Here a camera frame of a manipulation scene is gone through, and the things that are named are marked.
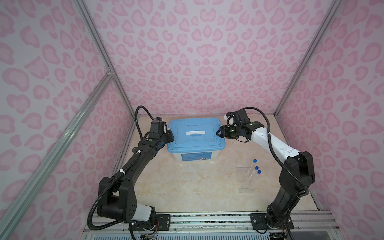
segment metal bracket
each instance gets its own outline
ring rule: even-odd
[[[253,230],[265,230],[265,229],[270,229],[265,221],[265,213],[260,213],[260,214],[250,214],[249,215],[251,218],[251,224]],[[295,227],[293,226],[293,222],[291,219],[291,216],[289,217],[288,220],[288,226],[289,229],[294,229]]]
[[[170,214],[156,214],[156,221],[159,222],[158,231],[169,231]],[[133,231],[147,231],[141,223],[135,223],[132,226]]]

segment pink heart pattern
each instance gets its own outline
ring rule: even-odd
[[[146,15],[150,8],[146,1],[141,5]],[[74,7],[71,0],[20,0],[6,1],[0,11],[0,133],[4,140],[0,148],[0,180],[7,182],[0,186],[1,215],[106,73],[95,44]],[[118,6],[116,12],[124,13]],[[115,24],[116,20],[110,18],[107,22]],[[130,54],[129,47],[121,50],[124,49],[124,55]],[[136,56],[145,61],[145,53]],[[95,146],[93,140],[98,135],[110,131],[101,148],[107,149],[110,143],[116,148],[108,151],[108,159],[98,159],[96,167],[97,176],[109,174],[111,168],[107,161],[116,159],[117,148],[122,145],[131,122],[114,86],[109,86],[106,92],[109,100],[97,106],[103,108],[103,114],[96,111],[91,114],[90,121],[77,134],[12,239],[75,239],[78,236],[87,211],[82,208],[83,201],[87,196],[95,198],[97,192],[91,192],[91,188],[100,180],[89,175],[94,168],[89,161],[85,166],[84,158],[95,158],[96,154],[87,150]],[[95,127],[95,116],[109,123],[108,129]],[[113,116],[114,121],[108,122],[108,116]],[[73,157],[79,165],[71,168]],[[73,181],[80,173],[88,179],[84,178],[83,187],[74,189]],[[77,194],[78,203],[76,211],[72,211],[72,221],[66,218],[67,209],[69,211],[74,202],[68,203],[67,198],[62,197],[71,191]],[[72,227],[74,219],[81,223]]]
[[[351,240],[384,236],[383,10],[345,2],[278,117],[316,158],[316,197]]]
[[[133,108],[153,106],[154,114],[245,106],[273,113],[329,7],[328,1],[86,2]],[[195,86],[212,77],[217,81]],[[190,90],[199,94],[186,98]]]
[[[100,121],[107,122],[108,128],[102,130],[95,125],[96,117]],[[35,198],[32,205],[37,208],[31,209],[29,215],[17,226],[15,233],[21,237],[37,236],[39,239],[44,237],[75,239],[83,230],[79,226],[85,225],[85,217],[97,197],[97,190],[92,189],[97,189],[101,178],[112,173],[114,161],[120,152],[131,122],[132,119],[114,83],[110,83],[66,154]],[[97,151],[88,150],[90,146],[104,149],[105,157],[98,159]],[[1,154],[0,170],[12,169],[14,159],[18,155],[19,153],[13,150]],[[22,160],[19,171],[33,173],[40,162],[37,154],[28,156]],[[25,184],[25,180],[10,184],[5,194],[2,194],[2,201],[12,202]]]

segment patterned wallpaper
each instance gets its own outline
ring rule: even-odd
[[[10,239],[78,238],[99,181],[112,173],[130,123],[111,82]]]
[[[71,0],[0,3],[0,217],[105,73]]]
[[[346,240],[383,239],[383,1],[349,0],[278,119]]]
[[[273,113],[331,0],[86,0],[133,108]]]

